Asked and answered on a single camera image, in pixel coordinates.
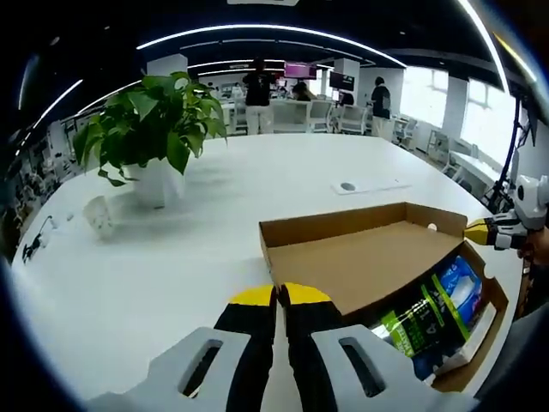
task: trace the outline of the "small white cup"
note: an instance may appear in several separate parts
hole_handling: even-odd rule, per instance
[[[101,239],[109,239],[114,233],[114,225],[104,196],[94,197],[84,207],[87,223]]]

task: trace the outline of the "product package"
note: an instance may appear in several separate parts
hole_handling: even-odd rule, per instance
[[[479,277],[457,257],[441,276],[429,276],[396,301],[371,330],[412,358],[416,376],[427,379],[468,340],[481,292]]]

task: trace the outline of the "desk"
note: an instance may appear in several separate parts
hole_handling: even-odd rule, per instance
[[[492,187],[494,183],[499,180],[499,173],[489,167],[484,161],[480,161],[459,152],[452,151],[450,153],[455,159],[455,163],[460,165],[460,168],[455,172],[455,175],[452,178],[454,181],[457,182],[463,177],[463,170],[467,170],[489,187]]]
[[[176,220],[150,225],[137,219],[101,243],[82,216],[93,197],[123,197],[96,173],[66,182],[34,219],[28,243],[49,214],[59,228],[24,265],[13,263],[22,319],[58,376],[81,398],[127,391],[148,363],[199,326],[213,326],[228,300],[270,283],[258,222],[385,203],[414,202],[490,215],[459,185],[383,139],[330,134],[241,136],[204,143],[190,159],[185,199]],[[413,185],[391,191],[337,195],[348,179],[406,177]],[[74,218],[66,221],[65,216]],[[484,363],[468,384],[474,394],[498,357],[516,308],[522,262],[513,251],[474,245],[509,299],[504,321]],[[277,313],[274,365],[263,411],[299,411],[287,363],[282,311]]]

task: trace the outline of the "box flap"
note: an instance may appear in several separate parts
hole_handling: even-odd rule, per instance
[[[328,294],[342,314],[408,285],[462,239],[398,221],[317,241],[269,248],[278,285],[296,282]]]

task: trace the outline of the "white flower pot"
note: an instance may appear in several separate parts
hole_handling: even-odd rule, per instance
[[[177,203],[183,197],[184,177],[175,170],[168,160],[152,159],[147,167],[130,165],[128,175],[137,179],[132,182],[140,203],[146,207],[159,209]]]

